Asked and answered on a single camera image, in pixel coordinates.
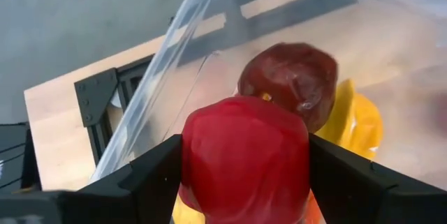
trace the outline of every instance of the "transparent plastic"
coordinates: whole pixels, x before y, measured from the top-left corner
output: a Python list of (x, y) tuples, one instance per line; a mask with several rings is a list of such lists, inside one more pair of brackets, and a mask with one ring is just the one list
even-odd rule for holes
[(184, 0), (91, 180), (232, 96), (259, 52), (305, 42), (378, 107), (375, 161), (447, 189), (446, 18), (447, 0)]

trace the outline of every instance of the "table surface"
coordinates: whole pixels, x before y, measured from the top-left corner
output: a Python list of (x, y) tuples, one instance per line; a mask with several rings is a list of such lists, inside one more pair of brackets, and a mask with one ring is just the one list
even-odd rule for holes
[[(281, 5), (281, 2), (278, 0), (256, 0), (252, 3), (248, 3), (242, 10), (246, 16), (252, 16), (256, 13), (274, 8), (272, 3), (274, 3), (274, 7)], [(366, 47), (364, 43), (360, 43), (359, 45), (362, 45), (362, 47), (358, 47), (356, 49), (345, 47), (342, 49), (334, 43), (319, 45), (318, 42), (322, 40), (322, 38), (320, 38), (321, 32), (315, 28), (334, 29), (340, 31), (357, 30), (358, 27), (353, 27), (353, 25), (350, 25), (349, 16), (350, 14), (355, 13), (355, 17), (352, 15), (351, 17), (352, 19), (358, 19), (361, 12), (362, 11), (359, 11), (356, 6), (342, 8), (332, 12), (329, 15), (324, 15), (324, 21), (322, 19), (315, 18), (310, 22), (305, 22), (303, 24), (292, 26), (291, 28), (282, 29), (281, 31), (276, 31), (268, 36), (256, 39), (256, 41), (250, 42), (248, 46), (245, 45), (243, 50), (241, 50), (241, 47), (234, 47), (226, 50), (224, 54), (232, 54), (234, 56), (243, 55), (247, 53), (247, 49), (249, 49), (252, 54), (253, 52), (262, 50), (266, 44), (272, 44), (272, 41), (295, 41), (297, 40), (296, 31), (302, 31), (305, 29), (305, 31), (310, 31), (310, 33), (307, 33), (307, 35), (302, 38), (298, 36), (298, 40), (310, 41), (310, 43), (315, 43), (319, 47), (321, 46), (323, 50), (331, 53), (335, 52), (334, 54), (344, 55), (346, 56), (345, 59), (352, 59), (349, 58), (349, 56), (364, 54), (365, 49), (368, 47), (370, 48), (370, 46)], [(374, 17), (374, 14), (368, 13), (365, 15), (367, 17)], [(209, 20), (205, 20), (201, 26), (204, 28), (201, 33), (208, 33), (215, 29), (219, 29), (223, 25), (222, 19), (224, 20), (221, 15), (217, 15), (215, 17), (211, 17)], [(402, 17), (396, 19), (395, 21), (396, 23), (403, 21), (402, 24), (406, 24), (405, 22), (408, 22), (406, 19), (414, 19), (414, 17)], [(401, 28), (402, 31), (397, 31), (395, 36), (405, 36), (411, 29), (420, 29), (422, 24), (418, 23), (418, 20), (416, 19), (414, 26), (415, 27), (413, 28)], [(38, 86), (27, 89), (24, 92), (29, 123), (36, 150), (38, 168), (44, 190), (78, 190), (88, 184), (89, 178), (95, 169), (87, 129), (82, 125), (74, 83), (103, 70), (120, 67), (151, 55), (159, 49), (163, 39), (164, 36), (155, 38), (154, 40), (143, 43), (142, 45), (138, 45), (104, 60), (97, 61), (96, 63), (90, 64), (71, 73), (67, 73), (48, 82), (39, 84)], [(406, 45), (399, 44), (399, 42), (395, 41), (381, 46), (382, 49), (386, 48), (389, 52), (396, 52), (403, 47), (406, 47)], [(373, 61), (365, 61), (362, 65), (373, 66), (374, 64), (380, 64), (380, 58), (387, 57), (386, 54), (382, 54), (382, 50), (372, 51), (373, 52), (370, 52), (370, 54), (380, 57), (371, 57), (370, 59), (374, 59)], [(242, 59), (242, 61), (248, 60), (244, 57), (240, 57), (240, 59)], [(341, 61), (341, 66), (348, 66), (346, 68), (352, 68), (353, 72), (356, 71), (355, 68), (357, 68), (357, 65), (359, 64), (351, 62), (346, 62), (347, 64), (343, 64), (343, 59), (338, 60)], [(189, 72), (189, 70), (187, 70), (188, 66), (191, 65), (186, 65), (184, 67), (186, 70), (185, 73)], [(360, 78), (358, 84), (359, 87), (372, 85), (377, 82), (383, 82), (398, 74), (396, 73), (395, 69), (381, 69), (379, 72), (380, 73), (373, 73), (368, 76), (363, 75), (362, 78)], [(181, 75), (182, 71), (179, 71), (177, 77), (181, 77)]]

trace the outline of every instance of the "clear plastic bag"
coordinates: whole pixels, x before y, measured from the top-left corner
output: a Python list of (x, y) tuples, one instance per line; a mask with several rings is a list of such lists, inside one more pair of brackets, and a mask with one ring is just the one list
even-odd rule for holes
[(234, 94), (245, 64), (305, 42), (379, 109), (375, 161), (447, 188), (447, 0), (185, 0), (91, 178), (179, 133), (187, 115)]

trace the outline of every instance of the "gray floor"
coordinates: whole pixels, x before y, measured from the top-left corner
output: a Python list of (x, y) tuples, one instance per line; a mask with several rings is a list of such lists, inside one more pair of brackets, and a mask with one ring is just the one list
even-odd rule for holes
[(23, 91), (166, 32), (182, 0), (0, 0), (0, 124)]

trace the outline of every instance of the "wooden table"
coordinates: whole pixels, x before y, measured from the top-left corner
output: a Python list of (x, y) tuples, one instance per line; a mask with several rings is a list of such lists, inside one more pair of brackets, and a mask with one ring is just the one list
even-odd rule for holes
[[(242, 7), (243, 13), (247, 16), (256, 15), (259, 12), (264, 12), (269, 9), (273, 9), (276, 6), (280, 6), (282, 2), (287, 2), (291, 0), (256, 0), (252, 3), (248, 3)], [(317, 45), (327, 52), (332, 54), (343, 56), (338, 59), (340, 65), (343, 66), (341, 69), (342, 73), (352, 72), (356, 73), (359, 77), (357, 78), (358, 86), (364, 87), (367, 85), (372, 85), (378, 82), (384, 82), (390, 80), (396, 75), (399, 75), (400, 69), (393, 67), (390, 68), (377, 68), (376, 72), (371, 72), (369, 75), (361, 75), (360, 70), (365, 69), (359, 66), (371, 66), (371, 68), (381, 66), (381, 59), (395, 58), (395, 56), (387, 56), (384, 54), (384, 50), (390, 54), (399, 52), (402, 48), (408, 47), (397, 41), (388, 41), (387, 43), (381, 42), (380, 47), (374, 47), (374, 41), (372, 42), (361, 42), (356, 40), (356, 38), (346, 38), (342, 34), (337, 35), (337, 40), (329, 40), (329, 37), (334, 37), (333, 34), (328, 34), (324, 36), (325, 31), (344, 31), (348, 34), (350, 31), (360, 31), (361, 33), (370, 33), (371, 35), (377, 35), (380, 31), (383, 31), (379, 25), (374, 31), (374, 16), (382, 16), (384, 14), (374, 14), (372, 12), (362, 11), (361, 7), (357, 5), (349, 6), (340, 10), (336, 10), (331, 14), (324, 15), (323, 17), (314, 18), (308, 22), (302, 24), (297, 24), (287, 29), (282, 29), (281, 31), (276, 31), (270, 35), (259, 38), (253, 42), (246, 44), (244, 47), (234, 47), (225, 50), (222, 54), (233, 56), (233, 60), (238, 62), (235, 69), (230, 70), (232, 73), (238, 73), (240, 71), (240, 66), (249, 59), (244, 57), (246, 55), (253, 55), (256, 52), (263, 50), (266, 45), (271, 45), (272, 42), (280, 41), (307, 41)], [(365, 26), (364, 28), (354, 27), (352, 24), (358, 25), (361, 15), (365, 17), (370, 17), (371, 24)], [(406, 36), (407, 42), (412, 41), (412, 38), (408, 38), (408, 33), (412, 29), (418, 29), (420, 33), (424, 33), (424, 22), (421, 22), (412, 15), (406, 17), (401, 17), (399, 19), (392, 19), (397, 26), (400, 24), (400, 31), (390, 31), (394, 36)], [(414, 20), (414, 27), (408, 28), (404, 25), (407, 24), (409, 20)], [(200, 34), (209, 33), (216, 29), (220, 29), (224, 25), (223, 15), (217, 15), (205, 20), (200, 28), (202, 31)], [(71, 73), (67, 73), (58, 78), (50, 80), (48, 82), (39, 84), (38, 86), (27, 89), (24, 92), (27, 112), (29, 116), (29, 122), (31, 125), (31, 131), (34, 139), (34, 146), (36, 149), (36, 157), (39, 167), (39, 172), (41, 175), (42, 186), (44, 190), (77, 190), (86, 186), (88, 184), (89, 178), (92, 175), (95, 164), (91, 152), (91, 146), (89, 143), (89, 137), (87, 130), (82, 125), (82, 120), (80, 116), (80, 111), (78, 107), (78, 101), (76, 98), (74, 82), (82, 80), (86, 77), (99, 73), (103, 70), (107, 70), (113, 67), (120, 67), (129, 64), (133, 61), (139, 60), (143, 57), (151, 55), (159, 49), (161, 43), (163, 42), (164, 36), (155, 38), (147, 43), (138, 45), (119, 54), (108, 57), (104, 60), (97, 61), (96, 63), (90, 64)], [(356, 48), (352, 47), (340, 47), (340, 43), (343, 42), (354, 42), (352, 45), (358, 45)], [(414, 45), (421, 45), (419, 50), (430, 50), (425, 49), (424, 46), (427, 42), (414, 41)], [(415, 54), (418, 49), (416, 46), (412, 47), (415, 50)], [(363, 59), (363, 61), (352, 61), (353, 56), (368, 54), (369, 60)], [(181, 73), (190, 73), (193, 70), (187, 70), (188, 66), (184, 67), (185, 71), (179, 71), (175, 77), (180, 77)], [(201, 95), (205, 92), (200, 91), (200, 87), (196, 89), (195, 99), (203, 99)], [(170, 90), (165, 91), (165, 95), (169, 94)], [(176, 103), (175, 100), (170, 100), (170, 103)], [(192, 103), (190, 107), (186, 105), (183, 110), (183, 116), (185, 117), (187, 112), (193, 110), (197, 105)], [(176, 126), (171, 130), (171, 132), (177, 132), (179, 126)]]

